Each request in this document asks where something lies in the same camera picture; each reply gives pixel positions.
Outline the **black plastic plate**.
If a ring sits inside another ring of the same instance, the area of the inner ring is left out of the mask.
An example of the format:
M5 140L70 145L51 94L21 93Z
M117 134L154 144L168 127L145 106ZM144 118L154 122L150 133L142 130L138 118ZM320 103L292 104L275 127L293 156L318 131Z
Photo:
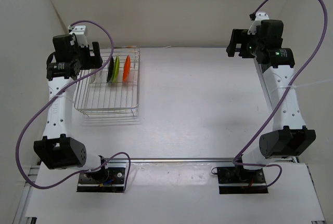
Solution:
M106 79L107 83L111 82L111 78L113 75L113 68L114 68L114 58L111 57L109 66L108 66L107 79Z

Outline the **green plastic plate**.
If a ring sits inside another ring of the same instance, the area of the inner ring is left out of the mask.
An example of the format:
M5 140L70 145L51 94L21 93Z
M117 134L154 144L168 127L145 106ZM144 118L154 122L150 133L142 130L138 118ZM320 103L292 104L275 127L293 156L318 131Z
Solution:
M113 73L112 73L112 82L115 83L118 78L119 74L119 67L120 67L120 58L119 56L116 56L113 64Z

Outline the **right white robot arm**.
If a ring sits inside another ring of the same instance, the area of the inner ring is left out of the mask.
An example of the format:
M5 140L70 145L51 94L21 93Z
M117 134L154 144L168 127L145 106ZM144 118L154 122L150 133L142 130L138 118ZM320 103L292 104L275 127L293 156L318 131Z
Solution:
M233 29L227 47L228 56L239 53L252 58L257 69L265 100L271 111L273 130L257 136L259 144L236 158L234 177L246 182L252 170L258 170L278 159L301 155L316 139L301 115L292 79L294 57L290 48L283 48L284 24L280 20L259 20L251 29Z

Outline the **clear glass plate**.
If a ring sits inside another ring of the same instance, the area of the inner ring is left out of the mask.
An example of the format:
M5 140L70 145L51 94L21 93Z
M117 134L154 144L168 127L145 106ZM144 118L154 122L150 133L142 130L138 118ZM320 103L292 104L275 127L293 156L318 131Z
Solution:
M90 84L100 84L101 83L102 70L92 69L92 72L95 72L95 73L90 76L89 83Z

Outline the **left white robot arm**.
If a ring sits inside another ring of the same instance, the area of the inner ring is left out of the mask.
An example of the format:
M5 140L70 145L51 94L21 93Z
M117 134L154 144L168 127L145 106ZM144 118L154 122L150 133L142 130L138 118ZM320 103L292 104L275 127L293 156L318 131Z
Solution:
M42 139L34 142L34 152L49 169L90 170L92 178L104 182L109 169L101 165L102 158L89 154L70 133L75 82L82 70L101 67L99 44L93 42L89 47L86 34L73 31L54 36L53 45L55 51L46 61L51 104Z

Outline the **orange plastic plate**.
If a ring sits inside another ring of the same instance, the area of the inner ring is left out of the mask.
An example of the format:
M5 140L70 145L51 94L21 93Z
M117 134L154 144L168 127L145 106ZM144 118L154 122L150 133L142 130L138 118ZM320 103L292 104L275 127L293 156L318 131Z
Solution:
M127 55L124 67L123 67L123 77L122 82L127 82L129 74L130 74L130 68L131 68L131 57Z

